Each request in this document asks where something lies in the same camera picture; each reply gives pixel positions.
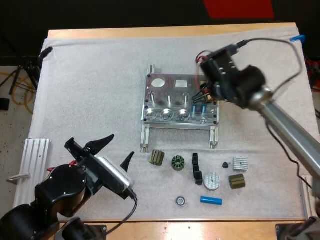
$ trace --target wooden table edge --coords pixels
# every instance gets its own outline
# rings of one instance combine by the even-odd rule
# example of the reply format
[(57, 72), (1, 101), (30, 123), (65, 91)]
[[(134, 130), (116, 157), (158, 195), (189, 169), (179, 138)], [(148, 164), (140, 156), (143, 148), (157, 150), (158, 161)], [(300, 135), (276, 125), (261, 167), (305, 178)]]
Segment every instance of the wooden table edge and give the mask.
[(194, 37), (288, 27), (296, 27), (296, 24), (293, 22), (283, 22), (203, 26), (66, 29), (49, 30), (48, 39)]

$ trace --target rectangular hole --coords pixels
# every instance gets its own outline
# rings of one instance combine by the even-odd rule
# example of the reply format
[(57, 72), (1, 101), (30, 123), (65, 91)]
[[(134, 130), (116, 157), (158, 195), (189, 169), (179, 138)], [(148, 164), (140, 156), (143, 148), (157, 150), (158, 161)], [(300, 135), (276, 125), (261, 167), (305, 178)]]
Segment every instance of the rectangular hole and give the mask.
[(176, 80), (175, 81), (175, 87), (176, 88), (187, 88), (188, 87), (188, 81), (186, 81), (186, 80)]

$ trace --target black background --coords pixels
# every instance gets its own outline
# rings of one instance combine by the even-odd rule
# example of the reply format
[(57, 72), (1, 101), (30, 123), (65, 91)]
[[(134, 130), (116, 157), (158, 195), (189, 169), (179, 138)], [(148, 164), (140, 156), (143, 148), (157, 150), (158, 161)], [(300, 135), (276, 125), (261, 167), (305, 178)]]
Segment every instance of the black background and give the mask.
[[(272, 0), (275, 19), (211, 19), (202, 0), (0, 0), (0, 30), (23, 56), (38, 56), (48, 30), (295, 22), (305, 54), (320, 56), (320, 1)], [(16, 63), (0, 40), (0, 65)]]

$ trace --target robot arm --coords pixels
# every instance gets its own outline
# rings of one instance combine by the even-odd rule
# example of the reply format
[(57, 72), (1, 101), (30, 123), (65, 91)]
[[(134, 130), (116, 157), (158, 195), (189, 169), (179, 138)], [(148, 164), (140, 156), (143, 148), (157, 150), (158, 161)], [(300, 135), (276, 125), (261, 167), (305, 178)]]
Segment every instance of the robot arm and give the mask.
[[(66, 142), (65, 148), (76, 159), (76, 165), (61, 165), (50, 173), (48, 178), (35, 187), (35, 201), (20, 205), (0, 219), (0, 240), (47, 240), (60, 226), (57, 214), (71, 218), (102, 187), (106, 187), (123, 199), (131, 197), (137, 207), (138, 200), (134, 193), (133, 181), (127, 174), (134, 152), (121, 164), (115, 166), (109, 159), (96, 156), (114, 135), (88, 142), (80, 147), (73, 138)], [(91, 239), (72, 238), (70, 232), (74, 225), (86, 227), (76, 221), (65, 228), (66, 240)]]
[[(291, 43), (268, 38), (258, 38), (256, 40), (290, 44), (299, 59), (300, 69), (302, 68), (297, 50)], [(231, 102), (242, 109), (257, 111), (264, 117), (266, 126), (272, 136), (278, 141), (269, 126), (273, 128), (312, 175), (312, 194), (316, 197), (315, 209), (320, 217), (320, 144), (275, 103), (273, 100), (274, 92), (266, 87), (266, 79), (257, 67), (250, 65), (244, 70), (239, 70), (236, 67), (232, 55), (238, 53), (240, 47), (251, 41), (241, 41), (205, 56), (198, 55), (196, 63), (200, 62), (200, 67), (207, 77), (207, 83), (202, 89), (206, 88), (206, 91), (210, 92), (216, 100)], [(300, 72), (287, 79), (275, 91), (299, 75)], [(304, 224), (293, 226), (291, 233), (285, 235), (285, 239), (313, 239), (309, 237), (312, 234), (319, 237), (319, 229), (320, 220), (311, 217)]]

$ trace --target white cloth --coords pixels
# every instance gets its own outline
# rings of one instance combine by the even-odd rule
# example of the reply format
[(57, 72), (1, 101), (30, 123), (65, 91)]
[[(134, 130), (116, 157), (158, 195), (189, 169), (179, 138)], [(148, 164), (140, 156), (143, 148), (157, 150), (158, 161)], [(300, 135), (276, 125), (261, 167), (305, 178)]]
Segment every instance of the white cloth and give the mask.
[[(55, 167), (73, 160), (64, 149), (71, 137), (84, 146), (115, 134), (101, 154), (119, 165), (135, 151), (128, 171), (139, 200), (133, 219), (302, 219), (297, 166), (288, 161), (256, 112), (222, 102), (216, 150), (209, 149), (209, 131), (151, 129), (149, 148), (165, 152), (163, 165), (150, 164), (150, 154), (140, 153), (148, 64), (164, 74), (194, 74), (194, 59), (202, 50), (256, 37), (288, 40), (298, 34), (297, 28), (289, 27), (203, 37), (46, 39), (43, 49), (51, 46), (53, 51), (43, 62), (29, 137), (52, 140), (47, 167)], [(294, 44), (303, 58), (301, 43)], [(249, 43), (234, 59), (240, 69), (260, 68), (271, 89), (298, 69), (292, 49), (275, 42)], [(319, 140), (306, 68), (285, 88), (277, 103)], [(192, 153), (199, 155), (203, 176), (220, 176), (216, 191), (195, 184)], [(171, 167), (175, 155), (186, 161), (182, 171)], [(245, 188), (232, 190), (228, 176), (237, 172), (232, 166), (222, 168), (233, 157), (248, 159)], [(176, 206), (178, 196), (185, 197), (186, 206)], [(201, 196), (222, 198), (223, 205), (200, 203)], [(122, 219), (132, 207), (131, 199), (124, 201), (103, 188), (77, 216)]]

